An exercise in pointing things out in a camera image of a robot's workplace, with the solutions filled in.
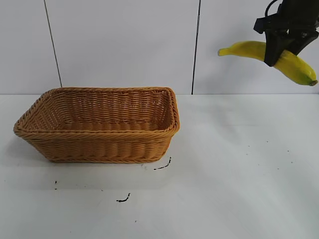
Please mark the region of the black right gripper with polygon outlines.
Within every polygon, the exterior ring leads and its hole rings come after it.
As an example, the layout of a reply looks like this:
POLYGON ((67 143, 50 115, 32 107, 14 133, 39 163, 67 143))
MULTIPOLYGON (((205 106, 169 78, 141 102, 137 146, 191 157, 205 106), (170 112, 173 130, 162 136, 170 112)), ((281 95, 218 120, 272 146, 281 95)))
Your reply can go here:
POLYGON ((253 29, 265 33, 266 51, 264 62, 273 67, 282 52, 296 39, 295 55, 318 39, 318 5, 279 5, 277 11, 269 13, 271 6, 265 9, 264 16, 256 19, 253 29))

